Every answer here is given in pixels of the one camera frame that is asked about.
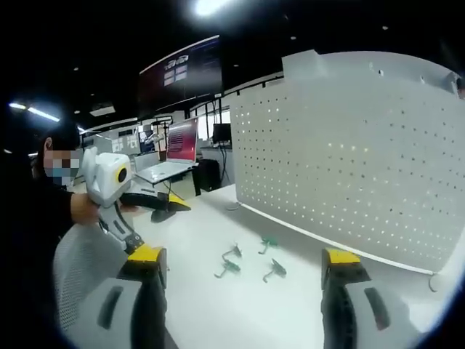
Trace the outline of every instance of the laptop screen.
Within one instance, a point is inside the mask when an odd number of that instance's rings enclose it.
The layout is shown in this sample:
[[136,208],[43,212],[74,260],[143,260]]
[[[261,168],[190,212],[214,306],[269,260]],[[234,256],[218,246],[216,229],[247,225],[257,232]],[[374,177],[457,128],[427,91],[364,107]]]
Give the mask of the laptop screen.
[[197,118],[171,125],[168,132],[167,159],[195,161]]

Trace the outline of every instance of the green plastic part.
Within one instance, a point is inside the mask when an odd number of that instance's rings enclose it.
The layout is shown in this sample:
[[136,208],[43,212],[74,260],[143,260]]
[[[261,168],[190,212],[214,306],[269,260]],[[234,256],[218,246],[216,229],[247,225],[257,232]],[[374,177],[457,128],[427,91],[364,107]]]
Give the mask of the green plastic part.
[[242,251],[239,250],[239,246],[236,244],[231,250],[222,254],[223,260],[226,260],[226,256],[233,253],[236,257],[242,258]]
[[277,274],[277,275],[279,275],[281,278],[284,278],[284,277],[286,276],[286,274],[287,274],[286,269],[285,269],[281,264],[279,264],[279,263],[278,263],[276,260],[274,260],[274,259],[271,259],[271,260],[272,260],[271,271],[270,271],[267,275],[265,275],[265,276],[263,277],[263,281],[266,282],[266,283],[268,282],[268,280],[267,280],[268,277],[271,276],[272,274]]
[[264,250],[260,251],[259,254],[267,253],[268,247],[276,247],[278,243],[273,238],[262,238],[262,244],[264,244]]
[[225,260],[223,262],[223,268],[224,270],[222,271],[221,274],[217,275],[217,274],[214,274],[215,277],[217,278],[222,278],[227,271],[230,271],[230,272],[233,272],[233,273],[239,273],[240,272],[240,266],[233,263],[233,262],[230,262],[229,260]]

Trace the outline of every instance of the large display screen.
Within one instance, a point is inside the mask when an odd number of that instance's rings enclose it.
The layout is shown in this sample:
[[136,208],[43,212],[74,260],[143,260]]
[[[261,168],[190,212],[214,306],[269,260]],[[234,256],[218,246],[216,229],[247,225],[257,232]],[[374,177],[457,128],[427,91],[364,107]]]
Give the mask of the large display screen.
[[197,118],[171,125],[168,131],[168,159],[195,161]]
[[184,100],[222,92],[219,37],[214,36],[153,63],[139,73],[143,109],[160,109]]

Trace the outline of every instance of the white pegboard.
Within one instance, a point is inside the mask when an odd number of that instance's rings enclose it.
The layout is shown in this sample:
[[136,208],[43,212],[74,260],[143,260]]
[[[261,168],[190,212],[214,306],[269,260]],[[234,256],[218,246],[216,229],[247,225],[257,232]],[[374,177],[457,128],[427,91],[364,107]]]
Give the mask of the white pegboard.
[[231,98],[238,200],[425,270],[465,226],[465,102],[372,71]]

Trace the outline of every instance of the face mask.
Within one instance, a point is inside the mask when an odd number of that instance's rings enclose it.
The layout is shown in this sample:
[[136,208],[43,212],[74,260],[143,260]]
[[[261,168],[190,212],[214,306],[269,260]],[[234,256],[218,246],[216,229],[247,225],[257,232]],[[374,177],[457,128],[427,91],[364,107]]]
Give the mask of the face mask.
[[78,174],[78,151],[47,151],[44,154],[44,170],[57,185],[70,185]]

